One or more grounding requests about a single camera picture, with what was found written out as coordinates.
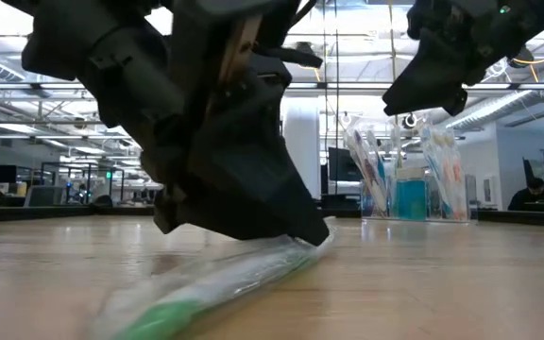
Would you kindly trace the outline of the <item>black table frame rail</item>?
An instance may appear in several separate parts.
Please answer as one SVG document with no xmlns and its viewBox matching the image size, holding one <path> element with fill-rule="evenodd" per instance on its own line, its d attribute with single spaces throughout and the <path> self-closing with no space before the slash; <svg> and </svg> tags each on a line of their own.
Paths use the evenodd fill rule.
<svg viewBox="0 0 544 340">
<path fill-rule="evenodd" d="M 0 222 L 35 220 L 62 217 L 80 217 L 91 215 L 114 216 L 150 216 L 154 214 L 151 207 L 92 207 L 92 206 L 58 206 L 58 207 L 0 207 Z M 473 217 L 481 222 L 503 224 L 521 224 L 544 227 L 544 212 L 498 212 L 490 210 L 475 211 Z"/>
</svg>

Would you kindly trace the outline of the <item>person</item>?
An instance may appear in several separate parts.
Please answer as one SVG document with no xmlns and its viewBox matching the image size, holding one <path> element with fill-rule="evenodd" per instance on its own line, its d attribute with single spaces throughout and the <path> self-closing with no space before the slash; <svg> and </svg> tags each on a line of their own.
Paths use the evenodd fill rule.
<svg viewBox="0 0 544 340">
<path fill-rule="evenodd" d="M 537 202 L 544 197 L 544 180 L 532 178 L 525 189 L 516 192 L 508 205 L 508 211 L 523 211 L 526 203 Z"/>
</svg>

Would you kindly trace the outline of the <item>white building column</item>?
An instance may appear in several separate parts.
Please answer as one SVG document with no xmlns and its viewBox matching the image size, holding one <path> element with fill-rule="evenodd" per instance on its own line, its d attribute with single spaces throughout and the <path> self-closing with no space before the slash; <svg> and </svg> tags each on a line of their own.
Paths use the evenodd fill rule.
<svg viewBox="0 0 544 340">
<path fill-rule="evenodd" d="M 314 97 L 284 97 L 282 134 L 288 153 L 314 199 L 321 197 L 319 106 Z"/>
</svg>

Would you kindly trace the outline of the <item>grey monitor back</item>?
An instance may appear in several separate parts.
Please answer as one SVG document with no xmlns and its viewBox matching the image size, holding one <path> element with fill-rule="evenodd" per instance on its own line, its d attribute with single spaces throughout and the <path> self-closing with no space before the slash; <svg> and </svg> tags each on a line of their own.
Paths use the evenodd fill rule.
<svg viewBox="0 0 544 340">
<path fill-rule="evenodd" d="M 50 207 L 61 204 L 65 189 L 61 186 L 33 185 L 25 197 L 25 208 Z"/>
</svg>

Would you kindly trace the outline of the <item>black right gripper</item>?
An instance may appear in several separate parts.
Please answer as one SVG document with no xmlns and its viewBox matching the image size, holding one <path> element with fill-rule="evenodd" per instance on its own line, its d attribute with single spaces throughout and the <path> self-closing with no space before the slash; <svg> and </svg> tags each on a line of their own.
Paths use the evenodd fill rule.
<svg viewBox="0 0 544 340">
<path fill-rule="evenodd" d="M 515 56 L 531 37 L 536 15 L 527 0 L 416 0 L 407 12 L 418 50 L 382 96 L 388 116 L 442 108 L 460 113 L 465 86 L 482 82 L 496 61 Z"/>
</svg>

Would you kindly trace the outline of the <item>dark blue toothbrush in wrapper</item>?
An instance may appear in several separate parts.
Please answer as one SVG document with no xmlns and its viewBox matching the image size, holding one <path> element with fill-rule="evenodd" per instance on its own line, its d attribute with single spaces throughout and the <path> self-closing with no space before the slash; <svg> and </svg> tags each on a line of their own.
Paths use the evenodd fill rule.
<svg viewBox="0 0 544 340">
<path fill-rule="evenodd" d="M 364 179 L 364 184 L 367 190 L 369 191 L 373 203 L 373 212 L 379 217 L 387 217 L 387 214 L 380 214 L 377 208 L 375 207 L 375 202 L 373 200 L 372 194 L 370 192 L 370 173 L 369 173 L 369 163 L 366 153 L 366 132 L 361 132 L 358 129 L 349 129 L 344 137 L 346 146 L 351 154 L 351 157 L 355 161 L 356 165 L 361 171 L 361 174 Z"/>
</svg>

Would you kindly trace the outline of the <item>orange toothbrush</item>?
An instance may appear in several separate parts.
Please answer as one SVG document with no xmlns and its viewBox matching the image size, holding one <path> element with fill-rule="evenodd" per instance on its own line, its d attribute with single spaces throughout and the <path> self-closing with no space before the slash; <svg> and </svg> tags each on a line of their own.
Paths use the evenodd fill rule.
<svg viewBox="0 0 544 340">
<path fill-rule="evenodd" d="M 447 130 L 454 137 L 451 129 Z M 464 175 L 462 173 L 461 157 L 458 151 L 455 137 L 454 147 L 452 148 L 452 173 L 454 175 L 453 194 L 454 194 L 454 209 L 458 213 L 456 220 L 468 220 L 468 203 L 466 196 L 466 186 L 464 183 Z"/>
<path fill-rule="evenodd" d="M 437 129 L 434 133 L 434 141 L 437 146 L 438 162 L 441 166 L 441 185 L 446 216 L 450 220 L 456 220 L 458 213 L 454 209 L 454 194 L 452 190 L 454 184 L 454 175 L 452 173 L 454 137 L 445 129 Z"/>
</svg>

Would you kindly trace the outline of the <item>clear acrylic organizer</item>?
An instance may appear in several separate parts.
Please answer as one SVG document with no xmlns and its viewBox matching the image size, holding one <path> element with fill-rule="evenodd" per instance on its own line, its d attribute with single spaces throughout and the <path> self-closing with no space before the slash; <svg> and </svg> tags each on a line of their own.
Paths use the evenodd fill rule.
<svg viewBox="0 0 544 340">
<path fill-rule="evenodd" d="M 450 220 L 447 217 L 445 217 L 442 213 L 441 207 L 440 207 L 440 199 L 439 199 L 439 193 L 438 193 L 438 186 L 436 184 L 435 178 L 433 177 L 426 177 L 426 200 L 427 200 L 427 218 L 423 221 L 428 222 L 456 222 L 456 223 L 468 223 L 471 220 L 476 219 L 476 215 L 471 215 L 471 209 L 467 202 L 467 214 L 468 214 L 468 220 L 467 221 L 458 221 L 458 220 Z M 365 187 L 364 181 L 361 181 L 361 198 L 360 198 L 360 204 L 361 204 L 361 215 L 365 219 L 390 219 L 390 220 L 407 220 L 407 219 L 400 219 L 398 217 L 398 205 L 397 205 L 397 194 L 395 196 L 392 196 L 392 194 L 389 194 L 387 196 L 387 203 L 388 203 L 388 216 L 387 217 L 379 217 L 377 214 L 373 212 L 373 203 L 371 199 L 371 195 L 367 188 Z"/>
</svg>

